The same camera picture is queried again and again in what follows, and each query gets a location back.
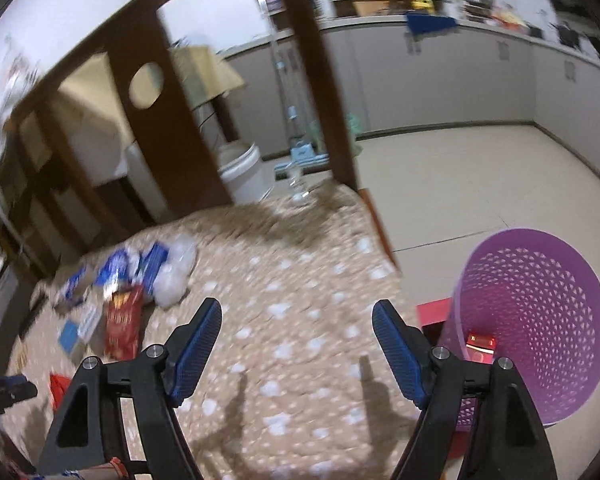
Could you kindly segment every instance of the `bed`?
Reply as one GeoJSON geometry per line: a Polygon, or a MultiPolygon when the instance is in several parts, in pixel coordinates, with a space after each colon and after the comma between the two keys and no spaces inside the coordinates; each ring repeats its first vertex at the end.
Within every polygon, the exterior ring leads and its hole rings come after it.
{"type": "MultiPolygon", "coordinates": [[[[205,478],[386,478],[418,413],[400,396],[372,333],[371,308],[388,298],[405,322],[417,321],[415,310],[401,297],[400,275],[372,200],[358,188],[342,103],[312,7],[307,0],[283,0],[333,178],[312,190],[311,203],[302,208],[288,198],[237,206],[222,184],[173,67],[157,15],[167,1],[131,1],[13,109],[5,132],[29,183],[27,207],[18,211],[26,216],[31,198],[37,199],[56,234],[81,261],[94,264],[104,261],[116,244],[147,248],[181,230],[196,237],[200,252],[189,293],[179,306],[153,311],[143,346],[164,342],[205,297],[221,303],[218,342],[194,395],[177,410],[205,478]],[[107,55],[130,130],[170,211],[179,218],[131,237],[91,189],[54,113],[62,82],[99,53],[107,55]],[[149,62],[162,70],[162,92],[149,107],[137,108],[129,85],[149,62]],[[99,222],[94,240],[80,238],[61,214],[49,179],[31,168],[20,140],[27,120],[36,121],[55,155],[55,174],[67,180],[85,214],[99,222]],[[157,136],[158,131],[168,134],[157,136]],[[97,248],[105,249],[93,252],[97,248]]],[[[10,173],[0,165],[0,177],[10,173]]],[[[14,243],[1,227],[0,244],[24,279],[45,278],[39,290],[53,292],[61,283],[59,275],[51,280],[50,270],[56,270],[58,261],[48,258],[48,265],[36,266],[33,248],[14,243]]],[[[3,417],[7,434],[34,463],[52,420],[48,375],[72,376],[75,371],[56,343],[61,325],[45,306],[16,342],[9,364],[9,373],[24,373],[39,390],[35,399],[3,417]]],[[[131,458],[140,460],[133,407],[126,402],[123,411],[131,458]]]]}
{"type": "MultiPolygon", "coordinates": [[[[310,196],[303,208],[282,198],[204,210],[124,243],[145,248],[182,231],[199,242],[190,292],[153,311],[144,348],[188,322],[205,297],[222,305],[205,372],[176,410],[205,478],[387,478],[413,431],[417,409],[401,397],[371,328],[382,298],[417,323],[400,275],[356,193],[329,180],[310,196]]],[[[52,292],[57,283],[41,286],[52,292]]],[[[3,425],[33,463],[53,417],[49,373],[75,371],[56,344],[61,325],[46,306],[11,357],[9,372],[24,373],[39,394],[3,425]]],[[[132,412],[124,403],[130,455],[140,460],[132,412]]]]}

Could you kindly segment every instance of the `blue gripper pad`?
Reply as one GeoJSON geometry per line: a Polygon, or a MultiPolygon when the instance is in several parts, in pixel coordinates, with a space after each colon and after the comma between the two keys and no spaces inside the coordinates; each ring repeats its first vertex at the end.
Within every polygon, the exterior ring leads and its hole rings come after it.
{"type": "Polygon", "coordinates": [[[206,298],[189,324],[177,327],[165,343],[169,357],[162,382],[172,408],[193,395],[221,325],[220,303],[206,298]]]}
{"type": "Polygon", "coordinates": [[[419,409],[424,410],[429,401],[429,396],[422,384],[422,366],[425,363],[414,354],[414,351],[418,351],[418,349],[414,348],[412,351],[406,338],[400,333],[409,329],[419,333],[420,331],[405,325],[388,300],[378,301],[374,305],[371,323],[403,396],[412,400],[419,409]]]}

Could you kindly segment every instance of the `red chip bag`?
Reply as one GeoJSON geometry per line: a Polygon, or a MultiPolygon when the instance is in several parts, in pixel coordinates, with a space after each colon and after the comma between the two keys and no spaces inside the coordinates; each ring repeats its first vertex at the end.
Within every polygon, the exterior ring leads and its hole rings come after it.
{"type": "Polygon", "coordinates": [[[105,352],[118,361],[133,359],[138,354],[143,295],[142,285],[134,285],[114,292],[107,306],[105,352]]]}
{"type": "Polygon", "coordinates": [[[49,389],[53,397],[54,412],[58,410],[62,404],[62,398],[71,384],[71,377],[65,377],[60,374],[49,374],[49,389]]]}

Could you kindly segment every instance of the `blue cloth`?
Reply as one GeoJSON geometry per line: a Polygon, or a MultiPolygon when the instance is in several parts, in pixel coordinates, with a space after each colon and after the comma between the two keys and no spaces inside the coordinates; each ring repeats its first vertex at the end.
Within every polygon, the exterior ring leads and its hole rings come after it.
{"type": "Polygon", "coordinates": [[[432,16],[431,14],[419,14],[413,11],[405,13],[404,19],[414,36],[443,32],[458,26],[458,22],[449,16],[432,16]]]}

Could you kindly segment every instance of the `red package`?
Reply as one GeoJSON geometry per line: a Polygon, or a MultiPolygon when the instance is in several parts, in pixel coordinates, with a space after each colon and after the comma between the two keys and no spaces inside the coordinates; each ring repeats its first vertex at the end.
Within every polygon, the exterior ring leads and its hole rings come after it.
{"type": "Polygon", "coordinates": [[[495,349],[496,338],[493,336],[469,332],[469,337],[466,339],[466,351],[470,361],[492,364],[495,349]]]}
{"type": "Polygon", "coordinates": [[[133,359],[138,354],[143,303],[142,285],[119,290],[111,296],[107,306],[105,352],[118,361],[133,359]]]}
{"type": "Polygon", "coordinates": [[[49,374],[49,389],[53,397],[54,412],[62,404],[62,398],[71,384],[71,378],[60,374],[49,374]]]}

